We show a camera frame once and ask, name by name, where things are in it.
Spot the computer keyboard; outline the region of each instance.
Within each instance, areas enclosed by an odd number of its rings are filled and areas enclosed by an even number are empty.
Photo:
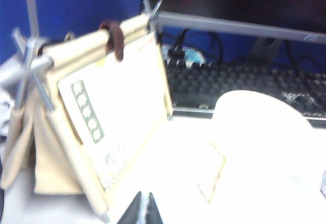
[[[313,126],[326,127],[326,74],[226,63],[187,67],[171,61],[166,66],[174,115],[211,118],[221,95],[250,90],[278,98]]]

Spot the metal stand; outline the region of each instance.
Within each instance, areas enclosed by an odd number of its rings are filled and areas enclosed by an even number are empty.
[[[273,62],[283,40],[257,37],[249,55],[255,61]]]

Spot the white desk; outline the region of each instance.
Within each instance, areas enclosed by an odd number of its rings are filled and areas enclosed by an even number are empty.
[[[152,137],[140,155],[137,170],[130,173],[136,191],[153,192],[164,223],[215,223],[207,215],[207,210],[212,212],[211,207],[199,193],[193,174],[196,148],[210,138],[209,122],[175,117],[168,122],[169,127],[162,128],[165,137],[162,133]],[[326,130],[313,132],[320,140],[326,138]],[[5,195],[3,224],[10,223],[102,222],[93,214],[84,195],[34,194],[32,171],[25,171]]]

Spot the cable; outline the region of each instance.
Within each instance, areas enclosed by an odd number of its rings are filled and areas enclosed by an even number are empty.
[[[189,31],[189,29],[184,29],[181,34],[178,36],[177,40],[175,41],[172,49],[177,49],[177,48],[181,48],[182,49],[182,44],[185,38],[185,34]]]
[[[161,41],[161,44],[162,44],[162,38],[163,38],[163,36],[165,36],[165,37],[167,37],[167,38],[169,38],[169,39],[171,39],[171,40],[175,40],[175,39],[177,38],[177,37],[176,37],[175,35],[173,35],[173,34],[170,34],[170,33],[167,33],[167,32],[161,32],[161,33],[159,34],[159,36],[158,36],[158,41]],[[214,56],[214,55],[211,55],[210,53],[207,53],[207,52],[201,50],[201,49],[198,48],[194,43],[191,43],[191,42],[186,41],[186,40],[184,40],[183,43],[184,43],[186,46],[188,46],[188,47],[191,47],[191,48],[194,48],[194,49],[200,51],[200,52],[201,52],[204,56],[206,56],[207,58],[210,58],[210,59],[215,60],[215,61],[218,61],[218,60],[219,60],[219,57],[216,57],[216,56]]]
[[[314,59],[313,57],[309,56],[309,55],[302,55],[301,58],[299,59],[298,62],[295,61],[293,54],[292,54],[292,49],[290,46],[290,42],[288,40],[284,41],[285,43],[285,49],[286,49],[286,53],[294,67],[294,69],[299,70],[299,64],[301,64],[304,60],[310,60],[316,67],[318,67],[321,71],[323,71],[324,73],[326,73],[326,68],[320,64],[319,62],[317,62],[316,59]]]
[[[2,163],[0,158],[0,179],[2,177]],[[0,189],[0,222],[2,220],[2,215],[4,212],[4,205],[5,205],[5,191]]]
[[[204,32],[193,32],[193,33],[187,35],[186,38],[195,36],[195,35],[202,35],[202,34],[206,34],[206,33],[208,33],[210,35],[210,37],[215,40],[215,43],[219,49],[219,55],[218,56],[216,55],[216,52],[214,49],[214,56],[217,57],[216,58],[217,63],[221,64],[223,61],[223,43],[217,33],[215,33],[215,32],[205,32],[205,33]]]
[[[219,37],[219,35],[215,32],[208,32],[215,40],[216,43],[219,47],[219,59],[218,59],[218,64],[220,65],[223,61],[223,43]]]
[[[310,60],[315,66],[317,66],[320,70],[326,73],[326,68],[322,64],[317,62],[313,57],[308,56],[306,54],[302,55],[300,60],[297,62],[297,65],[301,64],[304,60]]]

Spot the computer monitor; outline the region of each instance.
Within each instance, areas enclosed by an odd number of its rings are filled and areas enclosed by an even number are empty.
[[[153,6],[158,0],[150,0]],[[326,43],[326,0],[163,0],[157,24]]]

